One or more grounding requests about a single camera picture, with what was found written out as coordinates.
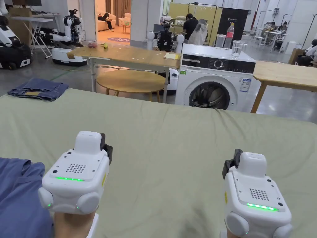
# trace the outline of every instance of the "wheel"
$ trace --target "wheel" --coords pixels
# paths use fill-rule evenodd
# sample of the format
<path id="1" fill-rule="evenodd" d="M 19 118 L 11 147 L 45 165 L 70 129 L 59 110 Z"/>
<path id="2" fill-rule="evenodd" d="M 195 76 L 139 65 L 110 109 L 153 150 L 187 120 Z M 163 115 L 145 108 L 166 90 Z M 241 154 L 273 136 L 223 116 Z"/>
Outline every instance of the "wheel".
<path id="1" fill-rule="evenodd" d="M 13 63 L 13 62 L 10 62 L 10 63 L 8 64 L 8 66 L 9 66 L 9 69 L 10 69 L 10 70 L 16 70 L 16 69 L 17 69 L 16 64 Z"/>

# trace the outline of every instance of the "curtain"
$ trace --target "curtain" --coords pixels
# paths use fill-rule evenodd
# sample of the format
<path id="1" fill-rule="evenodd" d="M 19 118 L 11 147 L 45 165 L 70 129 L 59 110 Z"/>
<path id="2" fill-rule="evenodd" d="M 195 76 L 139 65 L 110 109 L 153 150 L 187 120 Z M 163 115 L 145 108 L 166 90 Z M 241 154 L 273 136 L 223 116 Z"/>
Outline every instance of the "curtain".
<path id="1" fill-rule="evenodd" d="M 131 0 L 114 0 L 113 3 L 116 25 L 119 25 L 119 18 L 123 18 L 125 13 L 131 13 Z"/>
<path id="2" fill-rule="evenodd" d="M 111 12 L 111 0 L 106 1 L 106 12 Z"/>

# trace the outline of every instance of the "black shirt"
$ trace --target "black shirt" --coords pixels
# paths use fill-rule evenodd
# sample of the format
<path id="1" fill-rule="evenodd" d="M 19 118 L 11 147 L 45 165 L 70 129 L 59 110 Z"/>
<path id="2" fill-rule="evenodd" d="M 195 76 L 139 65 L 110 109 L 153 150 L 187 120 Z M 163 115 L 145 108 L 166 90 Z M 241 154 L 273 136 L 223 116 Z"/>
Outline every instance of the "black shirt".
<path id="1" fill-rule="evenodd" d="M 189 37 L 194 32 L 196 26 L 198 24 L 198 20 L 196 18 L 189 19 L 188 21 L 184 22 L 184 30 L 186 30 L 185 39 L 189 40 Z"/>

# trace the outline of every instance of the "round wooden table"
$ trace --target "round wooden table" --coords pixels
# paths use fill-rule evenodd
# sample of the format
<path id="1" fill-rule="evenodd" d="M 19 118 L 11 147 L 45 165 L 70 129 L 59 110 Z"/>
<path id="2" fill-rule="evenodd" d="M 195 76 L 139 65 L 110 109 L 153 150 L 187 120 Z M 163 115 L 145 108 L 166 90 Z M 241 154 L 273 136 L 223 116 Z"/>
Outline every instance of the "round wooden table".
<path id="1" fill-rule="evenodd" d="M 156 92 L 160 102 L 159 91 L 164 88 L 165 78 L 151 72 L 122 69 L 100 74 L 97 83 L 107 89 L 107 95 L 109 90 L 114 90 L 115 96 L 119 92 L 148 93 L 149 101 L 152 101 L 152 93 Z"/>

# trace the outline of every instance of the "small table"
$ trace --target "small table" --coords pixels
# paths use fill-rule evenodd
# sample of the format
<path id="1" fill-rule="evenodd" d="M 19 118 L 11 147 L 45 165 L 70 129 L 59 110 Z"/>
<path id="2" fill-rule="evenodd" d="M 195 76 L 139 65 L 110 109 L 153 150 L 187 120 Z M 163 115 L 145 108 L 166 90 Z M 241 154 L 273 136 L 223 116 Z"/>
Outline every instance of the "small table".
<path id="1" fill-rule="evenodd" d="M 273 44 L 272 44 L 272 48 L 271 48 L 271 53 L 272 53 L 272 51 L 273 51 L 273 48 L 274 48 L 274 45 L 275 45 L 275 42 L 276 42 L 276 38 L 277 38 L 277 36 L 278 35 L 284 35 L 284 36 L 286 36 L 286 35 L 288 35 L 288 34 L 283 34 L 283 33 L 277 33 L 277 32 L 275 32 L 275 31 L 266 31 L 266 36 L 265 36 L 265 40 L 264 40 L 264 45 L 266 44 L 266 41 L 267 41 L 267 39 L 268 39 L 268 34 L 274 34 L 275 36 L 274 36 L 274 40 L 273 40 Z"/>
<path id="2" fill-rule="evenodd" d="M 40 34 L 42 24 L 44 22 L 52 22 L 53 19 L 46 19 L 46 18 L 39 18 L 39 17 L 11 17 L 11 19 L 23 21 L 23 24 L 25 25 L 26 29 L 28 29 L 28 31 L 32 35 L 32 43 L 33 43 L 33 48 L 31 50 L 32 54 L 33 54 L 33 49 L 35 48 L 35 43 L 37 43 L 40 46 L 43 53 L 45 54 L 45 59 L 50 58 L 52 56 L 51 51 L 47 48 L 46 44 L 44 43 L 42 38 L 39 36 L 39 34 Z M 32 32 L 32 30 L 29 29 L 29 27 L 25 24 L 25 21 L 35 23 L 35 26 L 31 24 L 34 32 Z M 44 48 L 37 41 L 37 38 L 39 38 L 42 41 Z"/>
<path id="3" fill-rule="evenodd" d="M 100 74 L 97 83 L 107 89 L 107 95 L 109 90 L 114 90 L 115 96 L 119 92 L 148 93 L 149 101 L 152 101 L 152 93 L 156 92 L 160 102 L 159 91 L 164 88 L 165 78 L 151 72 L 122 69 Z"/>
<path id="4" fill-rule="evenodd" d="M 256 113 L 266 86 L 317 92 L 317 68 L 257 61 L 253 77 L 261 82 L 251 113 Z"/>
<path id="5" fill-rule="evenodd" d="M 124 45 L 112 45 L 109 43 L 107 49 L 104 49 L 102 46 L 98 46 L 95 49 L 90 49 L 87 46 L 77 48 L 67 53 L 67 57 L 69 59 L 74 59 L 75 56 L 80 56 L 87 59 L 91 69 L 91 85 L 93 92 L 96 92 L 96 64 L 166 73 L 163 94 L 163 103 L 165 103 L 170 68 L 180 68 L 180 60 L 165 59 L 165 54 L 166 52 L 162 51 L 125 47 Z"/>
<path id="6" fill-rule="evenodd" d="M 123 29 L 122 29 L 122 33 L 126 33 L 126 28 L 127 27 L 130 27 L 131 28 L 131 25 L 123 25 Z"/>

